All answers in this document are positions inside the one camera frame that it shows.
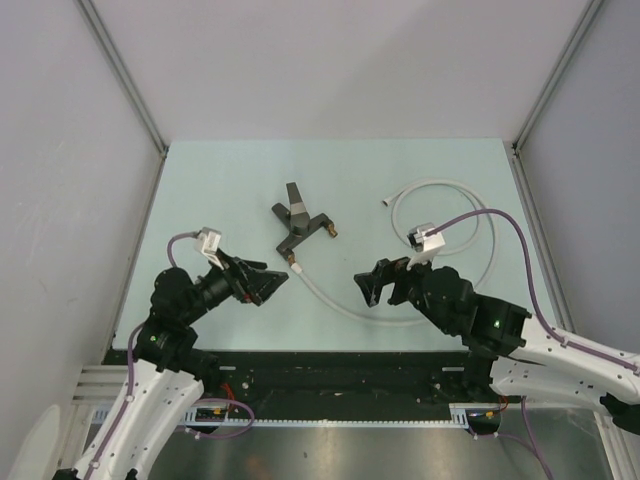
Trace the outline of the dark grey faucet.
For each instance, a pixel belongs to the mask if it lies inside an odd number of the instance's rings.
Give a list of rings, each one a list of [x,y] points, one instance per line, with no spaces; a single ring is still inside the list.
[[[296,262],[294,249],[316,231],[325,229],[331,238],[336,238],[338,232],[334,222],[325,213],[310,216],[296,182],[287,183],[286,190],[289,206],[276,203],[271,211],[288,230],[276,251],[289,265],[293,265]]]

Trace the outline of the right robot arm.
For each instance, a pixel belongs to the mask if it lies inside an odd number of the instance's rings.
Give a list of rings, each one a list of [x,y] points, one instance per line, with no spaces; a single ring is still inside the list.
[[[639,357],[558,327],[523,307],[474,291],[451,267],[382,259],[354,277],[366,304],[409,303],[446,335],[460,338],[474,368],[461,376],[473,401],[491,394],[581,405],[639,432]]]

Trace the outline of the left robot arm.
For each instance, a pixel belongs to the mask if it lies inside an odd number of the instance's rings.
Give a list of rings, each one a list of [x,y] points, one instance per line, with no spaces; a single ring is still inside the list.
[[[147,478],[185,413],[221,387],[217,356],[194,346],[194,323],[229,299],[261,306],[287,279],[223,252],[197,279],[177,266],[162,271],[148,317],[128,340],[127,376],[113,407],[80,459],[55,478]]]

